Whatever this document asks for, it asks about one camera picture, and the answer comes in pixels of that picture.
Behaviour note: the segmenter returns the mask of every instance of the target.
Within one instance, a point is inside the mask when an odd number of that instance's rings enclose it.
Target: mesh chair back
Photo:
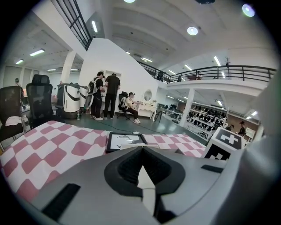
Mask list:
[[[0,120],[3,125],[11,116],[21,117],[21,87],[10,86],[0,89]]]
[[[53,86],[50,83],[29,83],[26,86],[33,119],[42,119],[54,114],[51,103],[52,90]]]
[[[50,79],[49,76],[47,75],[34,74],[31,83],[32,84],[50,83]]]

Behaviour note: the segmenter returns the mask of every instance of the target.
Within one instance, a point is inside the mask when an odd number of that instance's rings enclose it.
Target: gray floor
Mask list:
[[[91,119],[89,115],[83,114],[80,120],[65,120],[65,123],[96,130],[124,133],[136,131],[142,134],[186,134],[204,145],[207,143],[207,141],[198,137],[194,133],[183,127],[180,127],[163,116],[161,118],[161,122],[159,122],[159,118],[157,121],[153,122],[147,117],[140,118],[140,121],[140,124],[135,124],[133,123],[133,117],[130,117],[130,120],[126,120],[126,118],[123,116],[120,116],[119,118],[115,116],[113,120],[108,119],[97,121]]]

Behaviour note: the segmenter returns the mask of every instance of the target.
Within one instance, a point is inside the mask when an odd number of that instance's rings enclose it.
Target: seated person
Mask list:
[[[126,101],[125,101],[125,106],[128,107],[127,111],[130,112],[131,114],[133,114],[134,116],[134,123],[141,123],[139,120],[139,114],[137,113],[137,110],[134,106],[134,104],[139,104],[139,102],[134,102],[132,99],[135,97],[135,94],[133,92],[129,93],[129,97],[127,97]]]

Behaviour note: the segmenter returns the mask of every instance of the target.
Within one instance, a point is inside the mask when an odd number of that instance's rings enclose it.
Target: black chair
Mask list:
[[[119,105],[120,105],[121,99],[122,99],[123,97],[127,98],[127,97],[128,97],[128,93],[122,91],[122,93],[119,94]],[[121,108],[120,106],[118,106],[118,108],[119,108],[119,110],[121,110],[123,113],[117,114],[117,118],[119,118],[120,116],[125,116],[126,119],[129,120],[129,118],[128,118],[128,116],[127,116],[126,108]]]
[[[21,88],[19,86],[4,87],[0,89],[0,148],[3,151],[1,141],[23,132],[22,122],[17,125],[6,126],[6,121],[11,116],[22,117],[21,114]]]
[[[51,103],[52,90],[53,86],[46,75],[34,75],[32,83],[26,86],[30,105],[29,125],[31,129],[51,120],[64,123],[62,118],[54,115]],[[60,106],[56,106],[56,108],[58,111],[61,109]]]

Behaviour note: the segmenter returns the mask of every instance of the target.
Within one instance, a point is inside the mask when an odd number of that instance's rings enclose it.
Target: man with backpack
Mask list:
[[[101,118],[101,92],[105,92],[105,89],[103,88],[103,82],[102,78],[104,76],[103,72],[98,72],[97,77],[95,77],[90,83],[89,83],[89,94],[93,95],[93,103],[91,105],[91,118],[95,120],[103,120]]]

